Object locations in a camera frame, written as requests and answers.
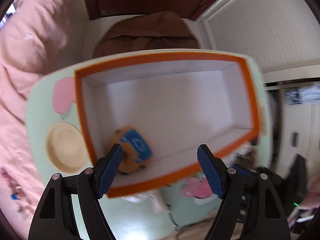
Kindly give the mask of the brown bear plush blue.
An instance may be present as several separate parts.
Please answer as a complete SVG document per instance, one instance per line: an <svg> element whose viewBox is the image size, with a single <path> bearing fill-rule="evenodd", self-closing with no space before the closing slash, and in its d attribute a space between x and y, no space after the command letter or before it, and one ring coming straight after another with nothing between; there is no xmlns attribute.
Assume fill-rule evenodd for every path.
<svg viewBox="0 0 320 240"><path fill-rule="evenodd" d="M153 160L153 151L148 141L133 126L117 129L108 142L108 148L119 144L123 156L118 171L121 174L131 174L140 168L145 168Z"/></svg>

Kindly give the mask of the crumpled white tissue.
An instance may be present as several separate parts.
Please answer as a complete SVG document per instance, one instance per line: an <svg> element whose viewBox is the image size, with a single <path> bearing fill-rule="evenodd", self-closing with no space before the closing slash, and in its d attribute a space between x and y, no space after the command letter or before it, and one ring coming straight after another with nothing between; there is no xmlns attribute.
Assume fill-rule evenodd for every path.
<svg viewBox="0 0 320 240"><path fill-rule="evenodd" d="M150 190L150 191L146 191L146 192L142 192L142 193L138 193L130 196L125 196L122 198L128 202L136 203L136 204L141 203L145 200L149 200L154 214L171 213L159 189Z"/></svg>

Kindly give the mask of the white louvered closet door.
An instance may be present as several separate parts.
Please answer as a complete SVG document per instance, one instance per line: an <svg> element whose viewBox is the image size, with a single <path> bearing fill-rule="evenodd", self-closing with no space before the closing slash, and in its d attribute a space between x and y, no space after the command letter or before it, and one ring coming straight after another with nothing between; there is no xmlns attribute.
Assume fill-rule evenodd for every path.
<svg viewBox="0 0 320 240"><path fill-rule="evenodd" d="M304 0L218 0L199 22L205 48L252 57L266 83L319 77L319 22Z"/></svg>

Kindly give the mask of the pink bed quilt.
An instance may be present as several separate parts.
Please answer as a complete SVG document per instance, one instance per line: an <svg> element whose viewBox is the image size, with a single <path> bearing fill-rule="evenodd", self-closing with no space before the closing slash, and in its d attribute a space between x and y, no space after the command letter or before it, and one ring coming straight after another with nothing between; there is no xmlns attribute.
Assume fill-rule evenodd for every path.
<svg viewBox="0 0 320 240"><path fill-rule="evenodd" d="M69 0L20 0L1 29L1 211L26 239L43 183L28 143L25 108L32 87L53 72L68 41Z"/></svg>

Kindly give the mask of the orange cardboard box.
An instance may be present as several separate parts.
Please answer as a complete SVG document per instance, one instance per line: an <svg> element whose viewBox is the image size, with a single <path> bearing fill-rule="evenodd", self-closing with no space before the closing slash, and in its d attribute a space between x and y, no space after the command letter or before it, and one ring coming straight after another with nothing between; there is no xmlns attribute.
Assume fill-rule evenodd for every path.
<svg viewBox="0 0 320 240"><path fill-rule="evenodd" d="M206 144L223 158L258 137L257 63L211 50L149 50L101 57L74 72L79 123L91 162L108 152L117 130L134 128L153 159L117 175L110 198L160 188L200 170Z"/></svg>

